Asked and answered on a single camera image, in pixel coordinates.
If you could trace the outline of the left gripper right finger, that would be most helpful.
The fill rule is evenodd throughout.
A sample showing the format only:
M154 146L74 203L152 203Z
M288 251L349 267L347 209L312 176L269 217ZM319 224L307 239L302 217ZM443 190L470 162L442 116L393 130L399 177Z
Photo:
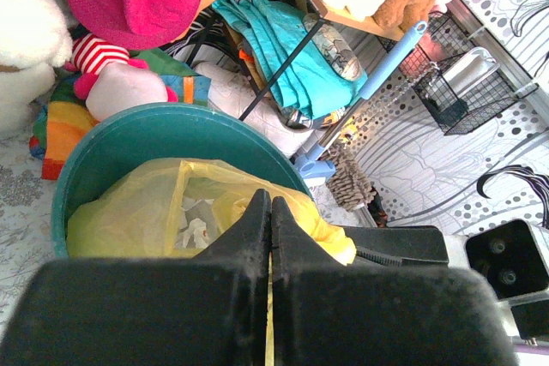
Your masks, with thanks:
M513 365L492 288L453 267L344 266L275 198L278 365Z

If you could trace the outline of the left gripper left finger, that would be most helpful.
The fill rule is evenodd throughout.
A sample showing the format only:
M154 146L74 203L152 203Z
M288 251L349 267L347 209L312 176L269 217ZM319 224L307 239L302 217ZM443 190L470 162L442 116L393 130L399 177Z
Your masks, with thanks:
M271 200L190 259L60 259L32 277L4 365L262 365Z

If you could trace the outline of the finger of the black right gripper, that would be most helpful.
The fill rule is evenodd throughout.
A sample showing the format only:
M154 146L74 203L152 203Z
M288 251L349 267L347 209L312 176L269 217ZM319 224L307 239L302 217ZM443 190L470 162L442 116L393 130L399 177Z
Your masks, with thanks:
M354 266L449 265L443 233L435 226L345 227L356 246Z

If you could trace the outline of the teal plastic trash bin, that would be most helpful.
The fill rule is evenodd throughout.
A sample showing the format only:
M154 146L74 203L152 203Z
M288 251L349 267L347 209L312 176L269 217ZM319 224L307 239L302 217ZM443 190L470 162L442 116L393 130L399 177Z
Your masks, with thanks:
M54 255L68 257L66 226L80 205L158 158L218 159L271 183L310 192L272 142L234 117L199 105L136 106L93 127L65 161L51 204Z

